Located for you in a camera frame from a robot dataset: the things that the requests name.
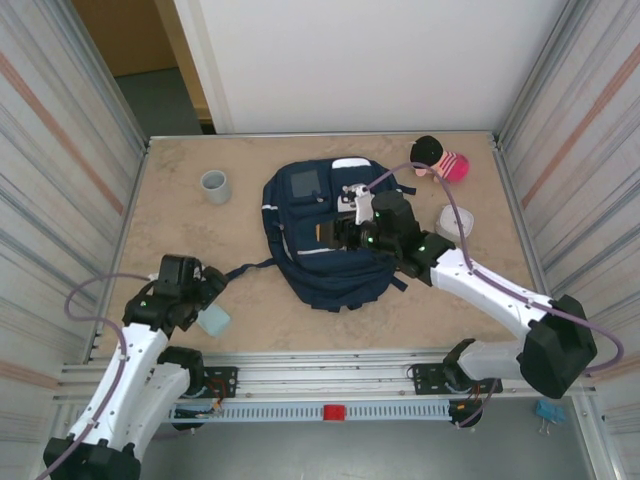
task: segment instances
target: gray cup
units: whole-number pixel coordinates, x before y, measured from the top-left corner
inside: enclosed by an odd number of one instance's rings
[[[200,179],[204,193],[211,203],[222,205],[231,198],[231,185],[224,172],[210,170]]]

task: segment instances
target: backpack strap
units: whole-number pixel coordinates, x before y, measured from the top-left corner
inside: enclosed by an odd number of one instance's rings
[[[398,184],[398,188],[402,191],[402,193],[404,193],[405,195],[415,195],[416,192],[418,191],[417,189],[413,188],[413,187],[407,187],[406,185],[400,185]]]
[[[409,285],[407,285],[406,283],[404,283],[402,280],[400,280],[398,277],[393,276],[391,277],[391,285],[393,285],[394,287],[396,287],[398,290],[400,290],[401,292],[404,292],[407,288],[409,288]]]
[[[265,232],[269,243],[282,243],[282,225],[279,222],[271,222],[271,225],[265,228]]]
[[[314,310],[324,310],[331,313],[340,313],[340,307],[322,307],[320,305],[311,305]]]
[[[235,280],[236,278],[238,278],[240,275],[242,275],[244,272],[246,272],[247,270],[249,270],[250,268],[267,268],[270,267],[272,265],[275,265],[276,261],[273,258],[269,258],[268,260],[265,260],[264,262],[260,262],[260,263],[245,263],[244,265],[235,268],[233,270],[231,270],[229,273],[227,273],[227,279],[229,281],[231,280]]]

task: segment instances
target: corrugated metal wall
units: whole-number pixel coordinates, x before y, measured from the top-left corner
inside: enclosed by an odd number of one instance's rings
[[[111,269],[143,154],[67,3],[0,4],[0,478],[40,454],[56,376],[90,325],[64,298]],[[73,308],[93,312],[101,287]]]
[[[500,135],[547,283],[627,355],[597,377],[606,424],[640,475],[640,2],[576,2]],[[598,342],[603,355],[611,344]]]

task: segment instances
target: metal frame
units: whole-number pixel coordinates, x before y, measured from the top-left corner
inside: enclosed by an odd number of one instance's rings
[[[371,420],[431,420],[451,421],[449,400],[373,400],[341,402],[345,421]],[[225,403],[211,414],[201,415],[202,423],[256,422],[323,422],[325,402],[233,402]],[[203,411],[200,407],[179,406],[180,409]],[[193,423],[191,418],[172,416],[171,423]]]
[[[124,247],[127,243],[127,236],[129,235],[129,229],[131,228],[131,220],[133,219],[133,211],[136,206],[136,202],[138,201],[138,195],[140,194],[140,186],[142,185],[142,177],[144,176],[144,172],[147,169],[147,160],[149,158],[149,148],[146,149],[144,156],[142,157],[142,161],[140,162],[140,168],[138,168],[138,174],[136,175],[136,179],[133,184],[133,191],[131,192],[131,196],[129,197],[129,203],[127,205],[126,213],[124,220],[122,222],[122,230],[120,232],[120,237],[118,238],[118,243],[116,245],[115,252],[113,254],[113,261],[111,262],[111,268],[109,269],[109,273],[114,273],[118,271],[118,267],[120,262],[122,261],[122,255],[124,254]],[[96,311],[96,315],[99,317],[105,317],[107,315],[107,310],[109,308],[109,303],[111,302],[111,295],[113,294],[113,289],[115,287],[116,279],[110,278],[106,280],[104,288],[102,289],[102,293],[100,295],[100,300],[98,302],[98,307]],[[103,325],[100,323],[96,323],[93,327],[93,332],[87,339],[85,344],[84,353],[83,353],[83,363],[87,363],[91,360],[91,354],[93,349],[100,345],[100,337],[102,336]]]
[[[502,145],[496,142],[494,136],[490,136],[490,144],[534,286],[538,291],[550,295],[551,292],[544,277],[542,263],[531,240],[524,213],[516,197],[511,176],[507,169],[504,150]],[[595,395],[597,395],[597,392],[595,392],[594,388],[594,395],[589,395],[589,397],[594,397]],[[571,394],[571,399],[596,478],[598,480],[625,479],[626,475],[622,469],[620,457],[606,431],[604,421],[598,413],[594,399],[587,398],[586,395],[580,393]]]
[[[303,132],[303,133],[225,133],[218,135],[156,135],[151,137],[154,140],[188,140],[197,138],[199,140],[215,140],[217,138],[289,138],[289,137],[353,137],[353,136],[373,136],[373,135],[422,135],[437,133],[486,133],[491,134],[489,130],[401,130],[387,132]]]
[[[323,134],[276,134],[276,135],[220,135],[212,138],[283,138],[296,136],[331,136],[331,135],[384,135],[413,134],[421,132],[365,132],[365,133],[323,133]],[[489,144],[503,183],[507,202],[511,209],[516,230],[520,238],[523,252],[529,266],[534,285],[538,291],[548,294],[541,265],[531,242],[520,204],[515,195],[510,175],[506,167],[503,152],[496,144],[495,137],[489,132]],[[152,137],[162,138],[200,138],[185,137]],[[133,206],[137,200],[142,175],[146,168],[147,156],[141,165],[136,187],[131,197],[129,211],[124,223],[123,233],[113,269],[116,270],[122,256],[126,235],[130,226]],[[101,313],[105,313],[113,285],[105,288],[102,297]],[[318,402],[341,402],[346,405],[358,405],[362,402],[376,405],[415,405],[424,399],[447,400],[465,398],[464,395],[441,395],[418,397],[415,395],[413,382],[407,376],[409,367],[414,363],[441,362],[448,349],[426,350],[365,350],[340,352],[282,352],[282,353],[234,353],[205,355],[205,365],[237,366],[238,387],[235,399],[227,399],[225,403],[237,408],[249,408],[251,405],[313,405]],[[60,380],[60,388],[54,397],[55,415],[52,415],[51,435],[65,435],[84,410],[93,395],[110,357],[95,352],[90,362],[85,365],[65,366]],[[504,391],[496,395],[502,398],[540,397],[526,382],[505,380]],[[619,457],[613,449],[603,422],[593,401],[597,394],[590,379],[583,378],[569,389],[578,414],[580,430],[598,480],[624,478],[620,468]],[[180,405],[197,406],[202,400],[182,399]]]

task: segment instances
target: cable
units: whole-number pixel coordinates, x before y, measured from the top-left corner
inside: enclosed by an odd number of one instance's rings
[[[478,403],[478,397],[480,397],[480,384],[476,383],[473,386],[473,390],[471,391],[471,395],[476,394],[476,396],[473,398],[473,403]]]
[[[208,384],[209,388],[211,389],[211,393],[213,393],[215,395],[216,394],[216,391],[215,391],[216,387],[213,385],[213,383],[208,383],[208,382],[218,382],[220,385],[222,385],[222,388],[220,388],[220,392],[221,392],[220,401],[221,402],[222,402],[222,400],[227,398],[227,386],[225,385],[224,380],[221,380],[219,378],[212,378],[212,377],[207,378],[207,384]]]
[[[70,310],[71,300],[73,299],[76,293],[78,293],[84,287],[86,287],[87,285],[93,282],[107,280],[109,278],[134,278],[137,280],[149,281],[149,278],[143,277],[142,275],[135,275],[131,273],[109,273],[105,275],[98,275],[97,277],[94,277],[90,280],[82,282],[76,288],[71,290],[71,292],[69,292],[69,295],[67,295],[67,298],[65,299],[65,302],[64,302],[64,313],[67,316],[67,318],[69,318],[69,320],[73,320],[74,322],[102,322],[115,332],[116,336],[118,337],[118,341],[120,342],[120,347],[122,349],[122,351],[120,352],[120,363],[118,363],[118,369],[116,370],[116,374],[113,378],[113,382],[111,383],[111,386],[109,387],[109,390],[107,390],[106,395],[102,399],[102,402],[100,402],[100,405],[98,405],[98,408],[96,408],[93,416],[91,417],[91,420],[87,423],[87,426],[85,427],[85,429],[76,437],[73,443],[69,445],[69,448],[67,448],[62,453],[62,455],[60,455],[51,465],[49,465],[49,467],[44,472],[42,472],[40,475],[38,475],[38,477],[36,477],[36,480],[45,480],[60,465],[62,465],[62,463],[67,458],[69,458],[69,456],[71,456],[71,454],[80,446],[83,440],[87,438],[87,436],[89,435],[89,432],[91,432],[91,430],[93,429],[95,422],[100,418],[100,415],[102,415],[102,412],[104,412],[105,408],[107,408],[107,404],[109,403],[109,400],[111,400],[113,393],[115,392],[116,388],[118,387],[118,384],[120,383],[122,374],[124,373],[124,367],[127,363],[127,341],[124,338],[122,329],[118,326],[118,324],[104,317],[77,316],[71,313],[71,310]]]
[[[469,399],[471,399],[471,397],[473,397],[473,394],[475,393],[475,391],[476,391],[476,386],[474,385],[473,387],[471,387],[471,393],[469,394],[469,396],[468,396],[467,398],[465,398],[465,399],[463,400],[463,403],[468,402],[468,401],[469,401]]]
[[[524,295],[521,295],[521,294],[519,294],[517,292],[512,291],[508,287],[505,287],[504,285],[496,282],[491,277],[488,277],[487,275],[485,275],[481,271],[475,269],[475,267],[473,266],[473,261],[471,260],[471,256],[469,255],[469,247],[467,246],[467,239],[464,236],[464,229],[462,228],[462,220],[460,219],[460,212],[458,211],[458,206],[456,205],[456,201],[453,198],[453,194],[451,193],[451,189],[449,188],[449,185],[448,185],[447,181],[444,180],[444,178],[442,178],[435,169],[433,169],[430,166],[425,165],[424,163],[421,163],[421,162],[403,163],[402,165],[398,165],[397,167],[394,167],[391,170],[387,171],[386,173],[380,175],[373,182],[371,182],[369,185],[367,185],[367,189],[371,190],[373,187],[375,187],[380,182],[382,182],[385,178],[393,175],[398,170],[401,170],[403,168],[409,168],[409,167],[424,168],[425,170],[427,170],[431,174],[435,175],[435,177],[440,182],[440,185],[442,185],[442,188],[444,189],[444,193],[446,193],[446,195],[447,195],[447,197],[449,199],[449,203],[451,204],[451,207],[453,208],[453,214],[456,217],[456,223],[458,224],[458,230],[460,232],[460,243],[461,243],[461,247],[462,247],[461,248],[462,254],[464,256],[464,262],[466,263],[467,268],[469,269],[469,271],[471,273],[473,273],[474,275],[477,275],[478,278],[480,278],[486,284],[491,285],[493,288],[499,290],[500,292],[502,292],[504,294],[509,295],[511,298],[514,298],[515,300],[518,300],[518,301],[520,301],[522,303],[526,303],[526,304],[530,305],[533,308],[537,308],[539,310],[542,310],[544,312],[550,313],[550,314],[555,315],[557,317],[564,318],[565,320],[569,320],[570,322],[578,324],[581,327],[585,327],[585,328],[588,328],[588,329],[593,330],[595,332],[598,332],[599,334],[604,335],[609,340],[611,340],[616,345],[616,347],[618,348],[618,351],[616,352],[615,356],[612,359],[607,360],[604,363],[601,363],[600,365],[594,365],[592,367],[586,368],[585,369],[585,373],[593,373],[593,372],[597,372],[597,371],[600,371],[600,370],[604,370],[605,368],[612,367],[613,365],[618,363],[620,360],[622,360],[622,357],[624,356],[624,345],[622,345],[622,342],[620,341],[620,339],[618,337],[616,337],[613,333],[609,332],[609,330],[607,330],[605,328],[602,328],[600,325],[596,325],[594,323],[589,323],[586,320],[584,320],[583,318],[576,317],[575,315],[571,315],[570,313],[563,312],[562,310],[557,310],[555,308],[549,307],[548,305],[543,305],[543,304],[538,303],[538,302],[532,302],[532,301],[529,300],[529,298],[525,297]]]
[[[493,383],[491,384],[491,388],[489,389],[489,393],[487,393],[487,398],[484,399],[484,401],[482,402],[482,404],[478,407],[478,410],[476,410],[475,412],[473,412],[471,415],[469,415],[467,418],[465,418],[463,421],[461,422],[456,422],[456,427],[458,428],[462,428],[464,427],[467,423],[469,423],[471,420],[473,420],[474,418],[476,418],[478,415],[480,415],[480,413],[485,409],[485,407],[487,406],[487,404],[489,403],[489,400],[491,400],[491,396],[493,395],[493,392],[495,392],[496,387],[498,386],[498,379],[494,379]]]

